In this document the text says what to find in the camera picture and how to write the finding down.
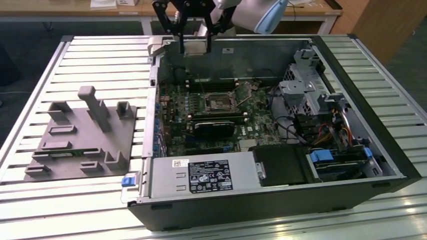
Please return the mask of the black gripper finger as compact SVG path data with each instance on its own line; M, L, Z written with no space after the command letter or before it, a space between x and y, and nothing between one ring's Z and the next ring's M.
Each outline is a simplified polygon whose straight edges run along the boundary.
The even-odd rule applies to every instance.
M236 10L236 6L225 9L214 8L210 13L204 17L205 26L205 51L209 53L212 49L212 41L217 34L224 34L234 25L232 23L232 17Z
M168 4L172 4L177 17L174 21L170 21L166 15ZM166 34L173 36L173 39L178 42L178 52L184 53L184 28L188 21L188 6L185 0L153 0L152 8L157 16L157 20L161 24L162 30Z

